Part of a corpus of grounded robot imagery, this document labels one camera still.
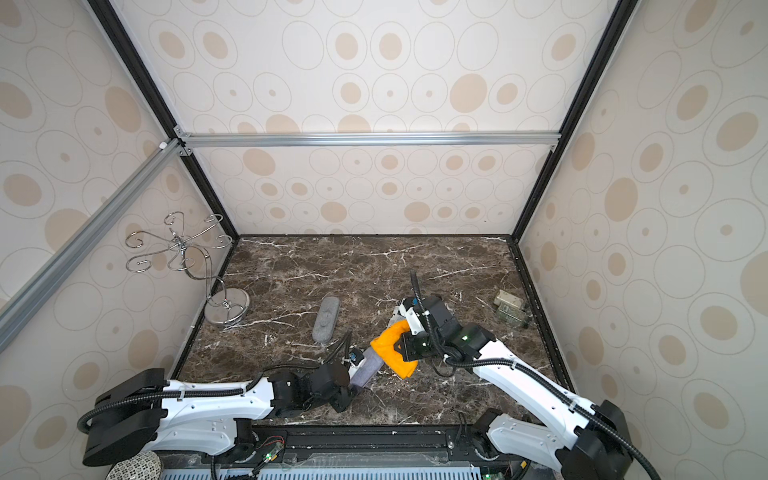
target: dark marble tabletop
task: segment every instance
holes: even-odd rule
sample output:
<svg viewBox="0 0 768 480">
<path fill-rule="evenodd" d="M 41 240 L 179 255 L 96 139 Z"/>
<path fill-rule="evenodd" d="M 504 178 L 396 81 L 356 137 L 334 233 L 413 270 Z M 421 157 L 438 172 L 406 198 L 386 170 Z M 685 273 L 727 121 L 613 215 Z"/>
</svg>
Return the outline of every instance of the dark marble tabletop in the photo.
<svg viewBox="0 0 768 480">
<path fill-rule="evenodd" d="M 422 293 L 440 294 L 459 322 L 491 330 L 525 362 L 551 379 L 549 359 L 535 326 L 513 329 L 494 317 L 499 289 L 525 295 L 507 248 L 497 237 L 244 237 L 227 269 L 228 286 L 251 297 L 246 318 L 225 331 L 205 323 L 180 380 L 235 382 L 276 362 L 315 362 L 327 349 L 312 328 L 325 296 L 341 299 L 333 341 L 348 329 L 365 350 L 387 326 L 395 301 L 412 295 L 409 270 Z M 422 360 L 408 379 L 383 366 L 343 413 L 329 406 L 299 418 L 266 420 L 309 424 L 448 424 L 458 412 L 474 422 L 488 407 L 531 421 L 500 389 L 464 370 L 438 377 Z"/>
</svg>

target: black cable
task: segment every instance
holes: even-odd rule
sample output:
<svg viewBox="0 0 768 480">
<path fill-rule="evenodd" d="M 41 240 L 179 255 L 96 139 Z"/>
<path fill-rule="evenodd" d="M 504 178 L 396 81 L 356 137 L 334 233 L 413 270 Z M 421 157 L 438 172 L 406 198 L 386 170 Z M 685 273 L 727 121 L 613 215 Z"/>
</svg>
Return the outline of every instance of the black cable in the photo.
<svg viewBox="0 0 768 480">
<path fill-rule="evenodd" d="M 523 476 L 525 476 L 525 473 L 528 472 L 528 469 L 531 467 L 531 461 L 526 458 L 525 460 L 523 460 L 523 462 L 525 462 L 525 467 L 521 468 L 509 480 L 520 480 L 521 478 L 523 478 Z"/>
<path fill-rule="evenodd" d="M 341 347 L 345 345 L 348 346 L 351 339 L 352 339 L 352 330 L 347 330 L 346 333 L 344 333 L 344 336 L 341 337 L 341 340 L 339 340 L 333 345 L 333 350 L 331 350 L 331 353 L 328 354 L 325 362 L 323 363 L 328 363 L 331 360 L 333 360 L 336 357 L 336 354 L 339 353 L 339 351 L 341 350 Z"/>
<path fill-rule="evenodd" d="M 462 436 L 466 437 L 467 442 L 469 442 L 469 427 L 467 425 L 467 416 L 464 415 L 464 412 L 458 413 L 458 435 L 456 436 L 457 440 L 460 440 Z"/>
<path fill-rule="evenodd" d="M 253 471 L 251 473 L 238 475 L 237 477 L 227 477 L 226 480 L 254 480 L 256 478 L 256 474 L 259 472 L 259 470 L 264 468 L 265 465 L 266 465 L 266 462 L 262 460 L 261 462 L 259 462 L 258 465 L 253 467 Z"/>
<path fill-rule="evenodd" d="M 422 299 L 422 290 L 419 288 L 419 277 L 416 275 L 416 270 L 411 270 L 411 288 L 413 288 L 413 296 L 416 297 L 416 302 L 419 304 L 419 307 L 422 309 L 422 313 L 424 313 L 424 317 L 427 320 L 427 333 L 429 334 L 429 344 L 431 346 L 434 346 L 434 348 L 437 350 L 437 352 L 440 354 L 440 357 L 444 357 L 445 355 L 451 356 L 455 359 L 460 359 L 461 354 L 456 349 L 446 349 L 445 346 L 440 343 L 440 340 L 437 336 L 437 330 L 434 325 L 435 319 L 432 318 L 431 313 L 427 313 L 427 309 L 424 308 L 424 300 Z"/>
<path fill-rule="evenodd" d="M 264 372 L 257 373 L 256 378 L 251 380 L 250 383 L 245 386 L 246 392 L 250 392 L 251 390 L 256 388 L 256 385 L 259 384 L 259 382 L 261 381 L 261 378 L 264 376 Z"/>
<path fill-rule="evenodd" d="M 454 374 L 456 373 L 456 367 L 454 367 L 454 366 L 451 367 L 451 372 L 450 373 L 440 373 L 440 371 L 437 370 L 437 366 L 435 365 L 435 360 L 434 359 L 431 362 L 429 362 L 429 366 L 432 367 L 432 370 L 435 371 L 435 374 L 437 374 L 437 376 L 441 376 L 444 379 L 449 379 L 452 376 L 454 376 Z"/>
<path fill-rule="evenodd" d="M 264 372 L 277 369 L 305 369 L 305 370 L 317 370 L 322 365 L 301 365 L 299 363 L 281 363 L 279 365 L 268 366 L 264 369 Z"/>
<path fill-rule="evenodd" d="M 422 308 L 422 312 L 425 311 L 421 301 L 421 290 L 419 289 L 419 279 L 416 276 L 415 270 L 411 270 L 411 286 L 413 287 L 413 294 L 416 297 L 416 301 L 419 303 L 419 306 Z M 445 350 L 443 349 L 442 345 L 440 345 L 439 342 L 437 341 L 437 333 L 434 331 L 435 328 L 432 325 L 432 322 L 434 321 L 434 319 L 432 319 L 431 317 L 432 317 L 431 315 L 425 315 L 425 318 L 427 321 L 427 331 L 429 332 L 430 341 L 432 342 L 432 345 L 435 347 L 435 349 L 437 349 L 438 352 L 440 352 L 441 356 L 445 356 Z M 531 377 L 533 380 L 535 380 L 544 388 L 546 388 L 552 395 L 557 397 L 565 405 L 568 405 L 568 406 L 571 405 L 571 399 L 568 398 L 568 396 L 566 396 L 558 387 L 552 385 L 548 380 L 544 379 L 535 370 L 529 369 L 527 366 L 520 365 L 519 363 L 510 359 L 499 358 L 499 359 L 472 360 L 470 362 L 459 362 L 455 358 L 449 357 L 445 359 L 445 364 L 450 366 L 455 366 L 457 368 L 463 368 L 463 369 L 474 369 L 480 366 L 490 366 L 490 365 L 509 366 Z M 607 423 L 603 422 L 596 416 L 592 415 L 592 413 L 590 413 L 588 410 L 586 410 L 585 408 L 579 405 L 573 405 L 573 410 L 579 415 L 586 418 L 590 423 L 597 426 L 600 430 L 602 430 L 606 435 L 611 437 L 619 445 L 624 447 L 627 450 L 627 452 L 635 460 L 637 460 L 637 463 L 639 463 L 641 467 L 645 469 L 646 473 L 648 474 L 651 480 L 661 480 L 661 477 L 659 476 L 658 472 L 656 472 L 656 469 L 648 461 L 648 459 L 645 458 L 645 455 L 643 455 L 643 453 L 640 450 L 638 450 L 637 447 L 632 445 L 631 442 L 626 440 L 616 430 L 611 428 Z"/>
<path fill-rule="evenodd" d="M 352 330 L 349 331 L 349 335 L 346 337 L 346 341 L 344 342 L 344 356 L 342 357 L 342 361 L 349 359 L 349 351 L 351 349 L 352 349 Z"/>
</svg>

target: white robotic arm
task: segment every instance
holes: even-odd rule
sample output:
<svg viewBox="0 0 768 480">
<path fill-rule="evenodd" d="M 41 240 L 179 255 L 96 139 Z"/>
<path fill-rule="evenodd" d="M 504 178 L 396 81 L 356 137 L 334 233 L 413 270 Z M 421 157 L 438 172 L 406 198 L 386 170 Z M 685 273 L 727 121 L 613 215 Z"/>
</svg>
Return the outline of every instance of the white robotic arm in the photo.
<svg viewBox="0 0 768 480">
<path fill-rule="evenodd" d="M 488 330 L 460 325 L 439 297 L 421 298 L 413 274 L 412 280 L 415 297 L 403 299 L 394 312 L 411 326 L 394 345 L 403 359 L 441 356 L 454 369 L 469 369 L 496 385 L 545 424 L 489 409 L 473 426 L 473 434 L 482 437 L 478 456 L 519 455 L 566 480 L 620 480 L 635 458 L 653 480 L 659 478 L 626 440 L 627 423 L 618 407 L 608 401 L 597 406 L 547 379 Z M 354 391 L 345 366 L 330 362 L 312 368 L 210 384 L 165 381 L 162 369 L 145 370 L 100 396 L 78 422 L 88 434 L 83 464 L 109 465 L 144 450 L 197 451 L 235 462 L 248 458 L 254 452 L 253 420 L 291 417 L 327 403 L 342 412 L 351 403 Z"/>
<path fill-rule="evenodd" d="M 480 350 L 480 354 L 477 360 L 505 358 L 519 366 L 533 369 L 498 340 L 488 342 Z M 520 369 L 490 365 L 475 367 L 473 372 L 503 390 L 546 425 L 535 425 L 501 414 L 491 423 L 487 433 L 493 446 L 500 453 L 514 453 L 546 465 L 556 472 L 561 471 L 561 463 L 555 456 L 556 451 L 563 447 L 573 449 L 578 440 L 575 432 L 585 429 L 589 421 Z M 541 377 L 560 389 L 573 403 L 594 413 L 592 401 L 561 388 L 544 376 Z"/>
<path fill-rule="evenodd" d="M 493 333 L 477 324 L 459 324 L 441 298 L 422 298 L 415 271 L 411 284 L 414 297 L 396 306 L 396 313 L 411 326 L 395 345 L 403 359 L 441 356 L 454 369 L 470 369 L 546 425 L 520 422 L 489 409 L 481 417 L 483 421 L 475 424 L 493 447 L 485 456 L 495 452 L 521 455 L 559 471 L 566 480 L 620 480 L 634 458 L 652 480 L 659 479 L 649 461 L 627 440 L 627 422 L 617 406 L 607 400 L 597 406 L 560 387 L 519 359 Z"/>
</svg>

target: patterned wallpaper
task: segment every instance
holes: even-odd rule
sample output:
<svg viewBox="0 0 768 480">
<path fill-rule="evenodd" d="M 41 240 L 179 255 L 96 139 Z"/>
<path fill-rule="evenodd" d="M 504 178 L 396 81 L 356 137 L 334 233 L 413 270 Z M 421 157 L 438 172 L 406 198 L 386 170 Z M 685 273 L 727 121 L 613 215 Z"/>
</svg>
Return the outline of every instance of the patterned wallpaper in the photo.
<svg viewBox="0 0 768 480">
<path fill-rule="evenodd" d="M 161 250 L 146 238 L 125 246 L 139 229 L 166 236 L 169 211 L 181 210 L 186 233 L 203 229 L 210 214 L 183 164 L 173 160 L 107 232 L 38 314 L 0 353 L 0 478 L 99 480 L 108 468 L 81 464 L 86 436 L 75 428 L 101 393 L 141 370 L 173 367 L 201 308 L 204 282 L 170 271 L 171 257 L 152 257 L 146 273 L 125 262 Z M 216 229 L 203 235 L 212 244 Z M 218 271 L 225 252 L 209 250 Z M 192 271 L 204 274 L 203 259 Z"/>
<path fill-rule="evenodd" d="M 165 138 L 75 0 L 0 2 L 0 308 Z"/>
<path fill-rule="evenodd" d="M 766 46 L 764 0 L 645 2 L 522 242 L 579 392 L 663 478 L 768 472 Z"/>
<path fill-rule="evenodd" d="M 113 0 L 186 131 L 558 130 L 615 0 Z"/>
<path fill-rule="evenodd" d="M 241 234 L 510 232 L 547 145 L 201 148 Z"/>
</svg>

